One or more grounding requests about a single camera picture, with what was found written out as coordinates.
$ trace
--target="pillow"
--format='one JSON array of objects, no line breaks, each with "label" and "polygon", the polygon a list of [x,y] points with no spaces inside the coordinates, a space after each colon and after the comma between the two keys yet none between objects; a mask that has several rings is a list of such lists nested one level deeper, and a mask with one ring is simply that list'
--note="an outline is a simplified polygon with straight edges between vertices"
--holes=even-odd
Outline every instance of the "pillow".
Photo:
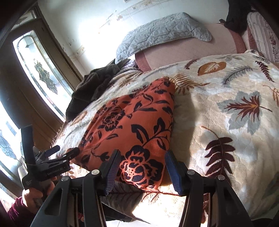
[{"label": "pillow", "polygon": [[269,24],[258,12],[249,13],[247,21],[258,51],[269,61],[278,63],[279,40]]},{"label": "pillow", "polygon": [[117,180],[157,190],[169,149],[174,92],[174,83],[161,78],[109,101],[95,114],[79,144],[80,154],[72,162],[92,171],[118,149]]},{"label": "pillow", "polygon": [[254,37],[252,36],[252,33],[251,33],[251,30],[250,30],[249,26],[247,26],[247,30],[245,30],[243,32],[241,37],[242,37],[242,39],[245,43],[245,47],[246,47],[247,50],[250,50],[250,49],[258,50],[256,42],[254,40]]},{"label": "pillow", "polygon": [[115,63],[148,47],[189,37],[206,42],[211,40],[211,34],[205,26],[193,20],[188,14],[168,15],[130,31],[116,51]]},{"label": "pillow", "polygon": [[149,47],[135,54],[139,68],[146,72],[176,62],[246,51],[243,39],[238,33],[227,29],[220,23],[207,24],[205,27],[211,33],[210,42],[188,38]]}]

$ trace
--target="gray quilted pillow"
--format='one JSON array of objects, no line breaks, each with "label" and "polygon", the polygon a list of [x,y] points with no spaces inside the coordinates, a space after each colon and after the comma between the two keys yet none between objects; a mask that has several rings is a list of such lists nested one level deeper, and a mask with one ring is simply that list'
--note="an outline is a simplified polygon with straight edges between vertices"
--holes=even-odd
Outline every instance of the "gray quilted pillow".
[{"label": "gray quilted pillow", "polygon": [[188,14],[168,15],[130,31],[116,51],[115,63],[148,47],[189,37],[211,41],[211,34],[206,27],[193,20]]}]

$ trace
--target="floor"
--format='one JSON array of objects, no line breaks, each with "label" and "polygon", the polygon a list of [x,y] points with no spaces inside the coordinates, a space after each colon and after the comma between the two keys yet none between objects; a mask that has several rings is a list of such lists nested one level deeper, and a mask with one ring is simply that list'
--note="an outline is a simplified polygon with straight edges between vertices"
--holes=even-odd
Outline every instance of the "floor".
[{"label": "floor", "polygon": [[132,222],[107,221],[107,227],[154,227],[154,226],[157,225],[151,225],[142,221],[132,221]]}]

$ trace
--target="stained glass window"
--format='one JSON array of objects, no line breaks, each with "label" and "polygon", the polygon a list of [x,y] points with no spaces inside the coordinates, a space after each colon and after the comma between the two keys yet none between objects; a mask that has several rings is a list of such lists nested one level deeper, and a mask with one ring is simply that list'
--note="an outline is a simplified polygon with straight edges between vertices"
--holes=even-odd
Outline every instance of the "stained glass window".
[{"label": "stained glass window", "polygon": [[35,89],[46,104],[65,121],[72,89],[58,72],[36,33],[32,30],[13,41],[18,59]]},{"label": "stained glass window", "polygon": [[0,102],[0,170],[21,186],[18,161],[21,157],[21,133]]}]

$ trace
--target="person's arm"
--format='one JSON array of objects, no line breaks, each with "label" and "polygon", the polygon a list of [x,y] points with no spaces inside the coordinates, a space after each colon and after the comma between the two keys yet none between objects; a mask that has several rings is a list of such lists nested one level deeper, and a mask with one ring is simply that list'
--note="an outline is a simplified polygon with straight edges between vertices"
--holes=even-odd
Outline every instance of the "person's arm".
[{"label": "person's arm", "polygon": [[[49,195],[53,189],[54,183],[52,182],[47,190],[47,195]],[[43,193],[34,188],[23,190],[22,197],[17,198],[8,211],[8,215],[16,227],[29,227],[31,225],[39,210],[34,199],[42,197]]]},{"label": "person's arm", "polygon": [[15,203],[8,211],[10,219],[17,227],[29,227],[35,217],[23,203],[22,197],[16,198]]}]

